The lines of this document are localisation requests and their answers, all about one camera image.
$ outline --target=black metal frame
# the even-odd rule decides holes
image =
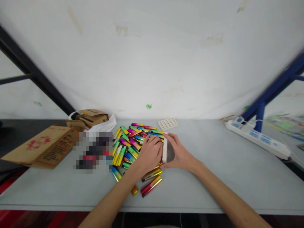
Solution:
[[[21,76],[0,79],[0,85],[30,79],[67,115],[70,115],[75,111],[70,103],[60,94],[55,86],[36,67],[32,60],[22,51],[18,44],[1,26],[0,50],[24,73],[24,75]]]

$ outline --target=blue metal frame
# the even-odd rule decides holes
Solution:
[[[304,81],[300,76],[304,72],[304,51],[285,69],[275,81],[253,102],[250,108],[242,116],[245,121],[249,121],[256,115],[256,119],[263,120],[265,106],[269,104],[277,95],[286,89],[293,81]],[[261,132],[262,121],[256,123],[255,130]]]

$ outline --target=white power strip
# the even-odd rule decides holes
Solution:
[[[243,127],[244,125],[242,125],[241,123],[236,123],[236,121],[233,120],[229,120],[228,122],[226,122],[226,128],[252,141],[260,147],[263,147],[275,156],[285,160],[290,157],[291,152],[285,144],[276,141],[266,135],[263,135],[262,133],[253,129],[250,130],[248,133],[241,131]]]

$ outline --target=finger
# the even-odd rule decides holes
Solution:
[[[148,143],[149,138],[150,138],[150,135],[148,135],[147,137],[145,137],[145,140],[144,140],[144,142],[142,144],[143,146]]]
[[[163,134],[163,136],[164,136],[167,140],[169,140],[169,142],[171,143],[173,149],[177,149],[177,148],[178,148],[178,145],[176,144],[175,140],[174,140],[171,136],[169,136],[169,135],[167,135],[167,134]]]
[[[180,142],[180,139],[178,138],[178,136],[176,134],[173,134],[173,133],[168,133],[168,135],[174,139],[174,141],[176,142],[177,145],[181,146],[181,142]]]
[[[156,136],[155,135],[149,135],[150,138],[148,139],[148,142],[147,143],[150,143]]]
[[[174,167],[174,164],[172,164],[172,162],[169,162],[169,163],[164,163],[161,165],[161,169],[163,168],[173,168]]]
[[[157,137],[157,136],[156,136],[154,139],[151,140],[151,144],[152,144],[152,145],[155,145],[155,144],[157,144],[158,142],[161,142],[161,139],[160,139],[159,137]]]

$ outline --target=cardboard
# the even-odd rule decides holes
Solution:
[[[83,114],[78,115],[76,117],[76,120],[83,121],[90,128],[92,126],[107,122],[109,120],[108,114],[96,109],[85,109],[85,110],[80,110],[79,112]]]
[[[79,141],[77,127],[52,125],[1,159],[37,168],[55,168]]]
[[[83,113],[87,116],[108,115],[107,113],[102,112],[102,111],[97,110],[97,109],[83,109],[83,110],[80,110],[79,112],[81,112],[81,113]]]
[[[79,128],[81,131],[84,131],[85,130],[85,123],[82,122],[81,120],[65,120],[64,121],[66,123],[66,125],[68,127],[77,127]]]

